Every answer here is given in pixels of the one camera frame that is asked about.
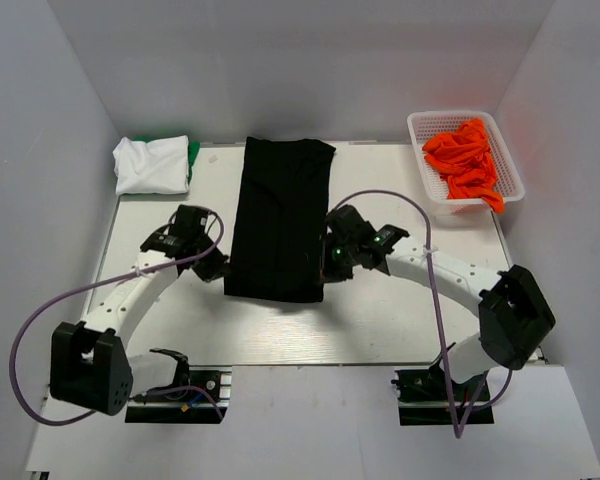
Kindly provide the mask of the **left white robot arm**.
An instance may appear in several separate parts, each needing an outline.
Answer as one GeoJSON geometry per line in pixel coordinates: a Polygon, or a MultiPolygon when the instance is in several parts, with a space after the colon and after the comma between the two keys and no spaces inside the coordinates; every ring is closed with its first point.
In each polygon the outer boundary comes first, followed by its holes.
{"type": "Polygon", "coordinates": [[[167,348],[131,356],[135,330],[159,297],[186,270],[204,282],[225,275],[228,258],[209,236],[218,214],[181,205],[139,248],[130,271],[81,320],[61,323],[51,338],[50,394],[106,415],[118,414],[138,395],[185,396],[191,387],[187,357],[167,348]]]}

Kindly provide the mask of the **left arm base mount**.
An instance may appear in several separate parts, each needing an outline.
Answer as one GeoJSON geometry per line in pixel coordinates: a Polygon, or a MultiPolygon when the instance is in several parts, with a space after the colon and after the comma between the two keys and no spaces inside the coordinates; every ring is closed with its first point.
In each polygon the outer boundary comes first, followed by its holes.
{"type": "Polygon", "coordinates": [[[176,391],[150,391],[133,397],[125,411],[127,424],[218,425],[227,413],[231,367],[190,367],[176,391]]]}

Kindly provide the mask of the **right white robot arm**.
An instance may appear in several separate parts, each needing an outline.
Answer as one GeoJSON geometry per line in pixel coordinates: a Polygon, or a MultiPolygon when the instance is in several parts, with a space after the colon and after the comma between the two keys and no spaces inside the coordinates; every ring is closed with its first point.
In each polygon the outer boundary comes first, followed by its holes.
{"type": "Polygon", "coordinates": [[[375,229],[351,205],[326,217],[321,274],[324,282],[349,280],[356,267],[411,281],[472,313],[479,330],[447,347],[423,382],[452,399],[469,381],[495,367],[518,371],[556,325],[533,274],[514,265],[507,271],[478,267],[426,248],[394,225],[375,229]]]}

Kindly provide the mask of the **black t-shirt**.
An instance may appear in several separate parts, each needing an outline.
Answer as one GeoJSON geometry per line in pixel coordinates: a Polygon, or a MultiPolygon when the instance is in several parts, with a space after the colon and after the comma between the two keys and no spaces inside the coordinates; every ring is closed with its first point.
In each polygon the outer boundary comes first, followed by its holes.
{"type": "Polygon", "coordinates": [[[321,236],[335,152],[315,139],[246,139],[225,295],[323,300],[321,236]]]}

